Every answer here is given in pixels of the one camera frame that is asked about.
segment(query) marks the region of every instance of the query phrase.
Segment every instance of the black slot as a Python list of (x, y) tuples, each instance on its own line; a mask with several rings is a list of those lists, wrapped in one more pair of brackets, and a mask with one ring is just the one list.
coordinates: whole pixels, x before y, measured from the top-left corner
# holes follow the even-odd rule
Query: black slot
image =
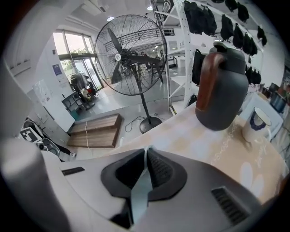
[(73, 168), (73, 169), (63, 170), (62, 173), (63, 173), (64, 176), (67, 176), (67, 175), (75, 174), (75, 173), (78, 173), (78, 172), (82, 172), (84, 170), (85, 169), (82, 168), (82, 167), (76, 167), (76, 168)]

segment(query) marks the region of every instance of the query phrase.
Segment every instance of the kettle lid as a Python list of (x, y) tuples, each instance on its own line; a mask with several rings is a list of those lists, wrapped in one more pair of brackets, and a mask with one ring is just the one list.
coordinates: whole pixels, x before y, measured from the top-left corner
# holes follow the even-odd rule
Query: kettle lid
[(246, 61), (244, 54), (236, 49), (228, 48), (222, 42), (214, 42), (214, 48), (209, 53), (221, 53), (226, 61), (220, 65), (221, 69), (245, 74)]

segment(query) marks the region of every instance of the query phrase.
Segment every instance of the tiled floor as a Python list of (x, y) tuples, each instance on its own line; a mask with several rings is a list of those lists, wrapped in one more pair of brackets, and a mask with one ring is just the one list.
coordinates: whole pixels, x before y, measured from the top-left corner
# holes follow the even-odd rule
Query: tiled floor
[[(147, 103), (148, 112), (151, 116), (157, 114), (158, 115), (157, 117), (159, 117), (162, 121), (165, 121), (172, 117), (172, 113), (168, 111), (167, 105), (168, 105), (167, 99), (150, 101)], [(116, 147), (121, 146), (141, 135), (139, 125), (142, 122), (142, 120), (134, 121), (132, 123), (132, 130), (130, 132), (125, 131), (125, 126), (139, 116), (146, 117), (142, 104), (123, 107), (121, 109), (117, 109), (109, 113), (110, 114), (119, 113), (124, 118), (121, 125), (121, 130), (118, 136), (118, 142)], [(126, 130), (129, 131), (130, 129), (131, 126), (128, 125), (126, 127)], [(76, 160), (85, 160), (104, 156), (114, 148), (91, 148), (92, 152), (88, 148), (70, 147), (69, 149), (77, 153)]]
[[(183, 69), (177, 68), (170, 69), (171, 76), (177, 74), (182, 75), (183, 72), (184, 72)], [(161, 81), (158, 80), (157, 83), (151, 89), (149, 89), (147, 92), (144, 93), (146, 102), (152, 102), (167, 98), (166, 75), (163, 74), (162, 76), (164, 84), (162, 84)], [(171, 92), (173, 92), (178, 88), (179, 85), (174, 81), (171, 81), (170, 86)], [(184, 96), (184, 88), (181, 88), (174, 96), (175, 98), (173, 98), (173, 101), (182, 100)], [(90, 110), (84, 111), (79, 116), (78, 119), (79, 121), (82, 121), (90, 117), (94, 117), (104, 112), (120, 109), (122, 107), (141, 104), (141, 97), (139, 95), (136, 96), (123, 95), (106, 86), (103, 90), (99, 92), (99, 97), (94, 101), (94, 103), (95, 103), (94, 107), (92, 107)]]

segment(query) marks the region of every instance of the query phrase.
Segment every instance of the table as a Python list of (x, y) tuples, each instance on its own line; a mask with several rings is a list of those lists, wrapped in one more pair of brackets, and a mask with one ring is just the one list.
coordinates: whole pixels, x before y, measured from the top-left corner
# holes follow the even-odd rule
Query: table
[(248, 188), (261, 203), (279, 192), (289, 170), (274, 147), (262, 137), (247, 143), (241, 134), (245, 121), (236, 116), (225, 130), (204, 127), (191, 105), (109, 155), (153, 145), (156, 149), (215, 166)]

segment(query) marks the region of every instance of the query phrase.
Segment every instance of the glass door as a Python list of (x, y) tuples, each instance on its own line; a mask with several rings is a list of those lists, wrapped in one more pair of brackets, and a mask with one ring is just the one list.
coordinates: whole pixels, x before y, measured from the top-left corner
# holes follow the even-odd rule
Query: glass door
[(92, 79), (92, 76), (91, 76), (89, 70), (87, 69), (87, 67), (86, 67), (86, 65), (85, 65), (84, 60), (83, 60), (83, 59), (74, 60), (74, 63), (75, 63), (75, 65), (76, 65), (77, 70), (80, 71), (80, 72), (83, 72), (83, 74), (84, 74), (85, 76), (89, 77), (88, 80), (89, 80), (90, 82), (92, 82), (92, 84), (94, 85), (94, 87), (95, 87), (96, 89), (98, 89), (96, 83), (95, 83), (94, 80)]
[(96, 84), (97, 86), (97, 89), (102, 89), (102, 84), (101, 84), (101, 81), (100, 79), (98, 78), (93, 66), (92, 66), (92, 63), (91, 63), (91, 59), (90, 58), (87, 58), (87, 59), (84, 59), (84, 63), (86, 65), (86, 68), (87, 70), (89, 71), (94, 83)]

